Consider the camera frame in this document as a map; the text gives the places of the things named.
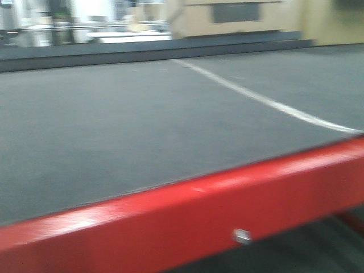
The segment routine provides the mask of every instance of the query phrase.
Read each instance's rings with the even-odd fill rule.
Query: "cardboard box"
[[[364,1],[306,0],[303,35],[317,45],[364,43]]]
[[[166,21],[167,20],[167,5],[166,3],[139,3],[143,9],[146,21]]]
[[[280,0],[167,0],[173,38],[282,29]]]

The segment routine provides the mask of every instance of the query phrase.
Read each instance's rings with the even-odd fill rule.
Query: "metal bolt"
[[[251,243],[250,232],[243,229],[235,229],[233,233],[233,238],[236,242],[243,245],[249,245]]]

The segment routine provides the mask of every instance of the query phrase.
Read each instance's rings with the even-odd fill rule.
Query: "black rubber surface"
[[[364,127],[361,45],[188,61]],[[3,73],[0,83],[2,225],[350,137],[173,61]]]
[[[264,42],[301,40],[299,31],[248,32],[244,34],[191,37],[153,42],[131,42],[114,44],[75,44],[51,47],[2,48],[0,60],[32,59],[87,55],[96,57],[108,53],[167,51],[169,49],[206,48]]]

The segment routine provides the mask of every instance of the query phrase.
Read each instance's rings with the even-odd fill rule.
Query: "white stripe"
[[[362,130],[357,130],[357,129],[352,129],[352,128],[348,128],[345,126],[341,126],[329,121],[326,121],[324,119],[321,118],[317,118],[313,115],[310,115],[308,113],[305,113],[303,111],[297,110],[295,108],[292,108],[288,105],[285,105],[279,101],[275,101],[270,99],[269,97],[260,95],[252,90],[249,90],[247,88],[241,87],[233,82],[230,82],[204,68],[198,67],[194,64],[188,63],[186,61],[182,61],[182,60],[176,60],[173,59],[172,61],[174,61],[175,63],[178,63],[184,67],[188,67],[196,72],[198,72],[199,74],[204,75],[205,77],[209,78],[210,80],[213,80],[215,82],[217,82],[218,84],[223,85],[224,87],[227,87],[241,95],[244,95],[248,98],[251,98],[252,100],[258,101],[262,104],[265,104],[271,108],[274,108],[278,111],[281,111],[283,113],[286,113],[292,117],[298,118],[302,121],[306,121],[309,122],[311,124],[320,126],[320,127],[324,127],[327,129],[331,129],[331,130],[335,130],[335,131],[340,131],[340,132],[345,132],[345,133],[350,133],[350,134],[363,134],[364,131]]]

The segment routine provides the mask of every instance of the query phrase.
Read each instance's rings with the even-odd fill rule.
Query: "conveyor belt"
[[[187,62],[364,128],[363,45]],[[3,73],[0,82],[2,225],[353,136],[171,60]]]

